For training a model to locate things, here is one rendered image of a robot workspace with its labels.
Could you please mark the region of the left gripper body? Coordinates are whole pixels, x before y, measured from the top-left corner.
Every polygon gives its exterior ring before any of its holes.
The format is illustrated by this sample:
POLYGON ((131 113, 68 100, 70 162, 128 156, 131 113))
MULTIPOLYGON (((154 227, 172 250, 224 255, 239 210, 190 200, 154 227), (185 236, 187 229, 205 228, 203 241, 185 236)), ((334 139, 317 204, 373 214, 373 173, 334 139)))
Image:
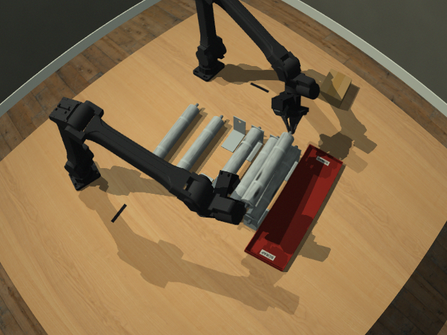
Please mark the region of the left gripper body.
POLYGON ((307 114, 307 112, 309 112, 309 108, 301 106, 301 109, 299 109, 297 111, 287 110, 285 116, 296 118, 296 117, 301 116, 301 115, 305 116, 307 114))

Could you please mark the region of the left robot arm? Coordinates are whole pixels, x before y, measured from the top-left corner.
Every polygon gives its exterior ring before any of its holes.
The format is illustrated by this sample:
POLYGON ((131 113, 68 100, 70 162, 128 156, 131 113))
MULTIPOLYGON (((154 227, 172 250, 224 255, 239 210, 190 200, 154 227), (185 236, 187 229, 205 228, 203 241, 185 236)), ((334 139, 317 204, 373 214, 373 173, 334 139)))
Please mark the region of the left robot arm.
POLYGON ((260 48, 277 73, 279 81, 286 82, 285 91, 272 98, 271 108, 277 116, 284 116, 287 110, 301 109, 301 96, 310 99, 319 96, 319 85, 313 78, 301 73, 299 59, 275 40, 239 0, 195 0, 200 29, 200 45, 196 52, 199 66, 193 70, 195 76, 208 82, 225 67, 225 64, 218 60, 224 58, 227 50, 222 38, 216 35, 214 2, 229 14, 260 48))

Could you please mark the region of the red rectangular tray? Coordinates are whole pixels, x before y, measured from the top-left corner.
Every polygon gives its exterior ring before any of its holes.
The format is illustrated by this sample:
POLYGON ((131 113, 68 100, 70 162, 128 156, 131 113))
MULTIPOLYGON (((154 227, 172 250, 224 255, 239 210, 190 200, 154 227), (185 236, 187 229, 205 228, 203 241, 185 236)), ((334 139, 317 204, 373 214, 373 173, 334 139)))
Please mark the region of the red rectangular tray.
POLYGON ((244 252, 282 271, 330 190, 343 162, 309 144, 244 252))

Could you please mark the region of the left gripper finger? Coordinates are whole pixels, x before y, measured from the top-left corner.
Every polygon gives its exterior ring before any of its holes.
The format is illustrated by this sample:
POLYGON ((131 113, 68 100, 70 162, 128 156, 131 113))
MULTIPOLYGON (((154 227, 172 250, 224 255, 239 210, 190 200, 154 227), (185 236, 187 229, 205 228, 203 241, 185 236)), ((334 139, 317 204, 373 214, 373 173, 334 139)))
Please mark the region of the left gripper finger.
POLYGON ((298 116, 298 118, 296 117, 297 119, 296 119, 296 118, 293 118, 293 117, 290 117, 290 127, 291 127, 291 133, 292 133, 292 135, 295 133, 295 130, 296 130, 296 128, 297 128, 297 125, 299 124, 299 121, 301 120, 302 116, 303 116, 303 115, 298 116))
POLYGON ((289 121, 290 121, 290 117, 289 116, 282 116, 281 118, 282 118, 283 122, 285 123, 288 132, 291 131, 291 128, 289 127, 289 124, 288 124, 288 118, 289 118, 289 121))

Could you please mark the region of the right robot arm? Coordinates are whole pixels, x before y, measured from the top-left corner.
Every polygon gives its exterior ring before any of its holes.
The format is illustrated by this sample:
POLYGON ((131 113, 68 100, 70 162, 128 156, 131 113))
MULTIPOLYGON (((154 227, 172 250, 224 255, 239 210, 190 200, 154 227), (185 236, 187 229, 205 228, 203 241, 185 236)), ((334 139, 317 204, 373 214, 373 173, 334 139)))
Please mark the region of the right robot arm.
POLYGON ((101 119, 103 115, 103 109, 88 100, 82 103, 66 97, 49 115, 50 120, 57 126, 59 124, 67 151, 64 168, 77 191, 101 177, 93 161, 93 152, 84 144, 87 139, 159 182, 200 217, 215 218, 233 225, 242 221, 243 205, 227 197, 240 183, 239 175, 220 170, 214 188, 205 175, 174 166, 113 129, 101 119), (189 184, 183 189, 186 183, 189 184))

